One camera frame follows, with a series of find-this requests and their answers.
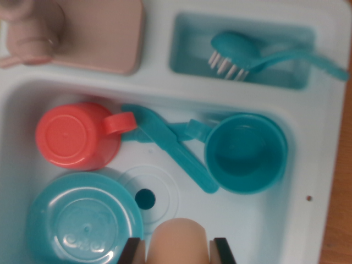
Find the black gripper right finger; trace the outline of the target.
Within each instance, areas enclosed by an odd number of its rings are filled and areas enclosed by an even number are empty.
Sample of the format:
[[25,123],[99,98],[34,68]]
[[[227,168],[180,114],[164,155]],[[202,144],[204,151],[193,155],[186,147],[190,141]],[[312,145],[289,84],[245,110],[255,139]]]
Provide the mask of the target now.
[[210,240],[211,264],[237,264],[226,238]]

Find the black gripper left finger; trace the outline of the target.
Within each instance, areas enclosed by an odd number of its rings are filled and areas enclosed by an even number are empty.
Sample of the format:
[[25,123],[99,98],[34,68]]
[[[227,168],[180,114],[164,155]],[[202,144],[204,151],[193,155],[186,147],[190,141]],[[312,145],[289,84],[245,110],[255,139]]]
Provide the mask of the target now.
[[118,264],[145,264],[146,245],[140,238],[129,238],[119,257]]

